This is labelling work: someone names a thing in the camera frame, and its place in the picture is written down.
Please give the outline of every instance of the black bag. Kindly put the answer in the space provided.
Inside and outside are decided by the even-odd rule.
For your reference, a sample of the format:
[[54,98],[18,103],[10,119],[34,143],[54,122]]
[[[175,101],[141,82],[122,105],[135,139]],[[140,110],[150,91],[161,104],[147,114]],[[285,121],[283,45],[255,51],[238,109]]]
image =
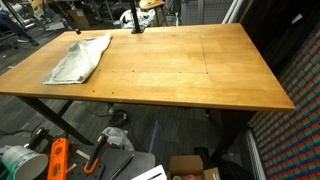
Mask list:
[[203,168],[211,169],[217,167],[222,180],[254,180],[250,172],[234,162],[221,159],[217,162],[209,157],[208,148],[194,148],[195,154],[201,157]]

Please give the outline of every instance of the black metal table leg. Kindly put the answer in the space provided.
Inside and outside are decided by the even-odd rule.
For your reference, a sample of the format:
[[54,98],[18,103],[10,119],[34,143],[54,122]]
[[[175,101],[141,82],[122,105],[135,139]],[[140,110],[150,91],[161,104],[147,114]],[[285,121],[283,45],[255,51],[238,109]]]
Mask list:
[[253,111],[221,110],[223,136],[211,156],[212,161],[219,161],[238,135],[247,128],[247,124],[254,115]]
[[38,98],[20,97],[20,96],[18,97],[22,101],[27,103],[29,106],[31,106],[33,109],[37,110],[44,117],[46,117],[51,122],[53,122],[55,125],[57,125],[61,129],[63,129],[65,132],[69,133],[70,135],[78,139],[83,144],[93,145],[91,141],[89,141],[86,137],[80,134],[75,128],[73,128],[69,123],[67,123],[64,119],[62,119],[57,113],[52,111],[47,105],[41,102]]

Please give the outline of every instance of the table frame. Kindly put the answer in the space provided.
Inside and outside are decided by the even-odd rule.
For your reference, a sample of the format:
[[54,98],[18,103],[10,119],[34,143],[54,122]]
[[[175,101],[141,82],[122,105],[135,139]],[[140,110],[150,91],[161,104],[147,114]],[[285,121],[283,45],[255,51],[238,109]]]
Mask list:
[[[68,100],[67,103],[61,108],[61,110],[56,113],[51,110],[45,103],[40,99],[35,97],[23,97],[18,96],[23,102],[28,104],[30,107],[38,111],[49,121],[57,125],[59,128],[65,132],[72,135],[74,138],[86,145],[93,145],[93,143],[78,132],[74,127],[67,123],[63,118],[63,114],[68,110],[73,100]],[[222,155],[228,152],[228,149],[232,143],[236,140],[238,135],[247,128],[247,123],[250,121],[254,115],[254,111],[240,111],[240,110],[220,110],[221,119],[223,124],[223,136],[211,156],[214,161],[219,161]],[[205,114],[210,114],[210,109],[206,109]]]

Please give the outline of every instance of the patterned wall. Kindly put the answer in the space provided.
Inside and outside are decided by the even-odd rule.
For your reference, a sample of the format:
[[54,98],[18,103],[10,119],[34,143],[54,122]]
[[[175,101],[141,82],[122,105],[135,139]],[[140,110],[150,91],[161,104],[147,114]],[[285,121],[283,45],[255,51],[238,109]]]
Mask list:
[[294,112],[251,121],[269,179],[320,179],[320,23],[279,77]]

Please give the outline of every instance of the plastic bag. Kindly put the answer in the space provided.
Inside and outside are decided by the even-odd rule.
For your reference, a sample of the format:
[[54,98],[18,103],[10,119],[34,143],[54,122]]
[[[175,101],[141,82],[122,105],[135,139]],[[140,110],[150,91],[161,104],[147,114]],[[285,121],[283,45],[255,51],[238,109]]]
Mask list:
[[128,131],[124,131],[115,127],[107,127],[102,134],[108,136],[108,143],[124,147],[125,150],[135,151],[131,141],[128,139]]

